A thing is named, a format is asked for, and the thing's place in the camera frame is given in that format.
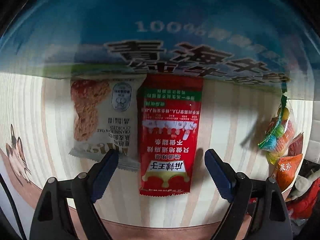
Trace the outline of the orange snack packet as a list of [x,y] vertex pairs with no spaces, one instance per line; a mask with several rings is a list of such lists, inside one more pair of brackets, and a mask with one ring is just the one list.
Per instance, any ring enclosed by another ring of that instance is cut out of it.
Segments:
[[302,154],[281,158],[278,156],[270,157],[271,164],[274,165],[271,177],[276,180],[281,192],[285,191],[294,181],[302,159]]

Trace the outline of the dark red snack packet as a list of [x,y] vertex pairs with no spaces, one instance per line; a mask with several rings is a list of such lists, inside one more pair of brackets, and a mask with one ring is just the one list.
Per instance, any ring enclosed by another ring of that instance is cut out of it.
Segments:
[[294,157],[297,156],[299,154],[302,154],[302,150],[303,150],[303,133],[299,133],[299,135],[297,135],[292,143],[290,144],[289,148],[288,148],[288,156],[289,157]]

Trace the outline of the red spicy strip packet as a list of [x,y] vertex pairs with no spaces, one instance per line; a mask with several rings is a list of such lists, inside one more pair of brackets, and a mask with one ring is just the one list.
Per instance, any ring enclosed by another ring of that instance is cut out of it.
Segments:
[[202,89],[196,77],[149,74],[144,80],[137,95],[141,195],[190,191]]

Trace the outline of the colourful candy ball bag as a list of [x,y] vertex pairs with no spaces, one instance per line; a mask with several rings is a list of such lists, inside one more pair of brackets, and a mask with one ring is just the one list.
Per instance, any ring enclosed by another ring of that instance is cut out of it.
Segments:
[[277,114],[271,119],[265,136],[258,143],[260,150],[266,151],[267,161],[274,165],[285,154],[296,132],[296,120],[291,103],[282,95]]

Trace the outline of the white oat cookie packet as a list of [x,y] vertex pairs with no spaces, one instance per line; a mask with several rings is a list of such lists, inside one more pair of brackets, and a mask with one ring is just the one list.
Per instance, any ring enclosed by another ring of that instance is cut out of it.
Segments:
[[101,161],[109,150],[115,150],[119,169],[140,169],[137,92],[145,78],[136,75],[72,81],[75,119],[70,155]]

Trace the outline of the open cardboard milk box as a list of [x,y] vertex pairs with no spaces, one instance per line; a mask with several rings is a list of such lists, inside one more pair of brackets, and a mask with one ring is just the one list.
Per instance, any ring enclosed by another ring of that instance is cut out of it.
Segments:
[[319,100],[319,28],[296,0],[3,0],[1,71],[166,73]]

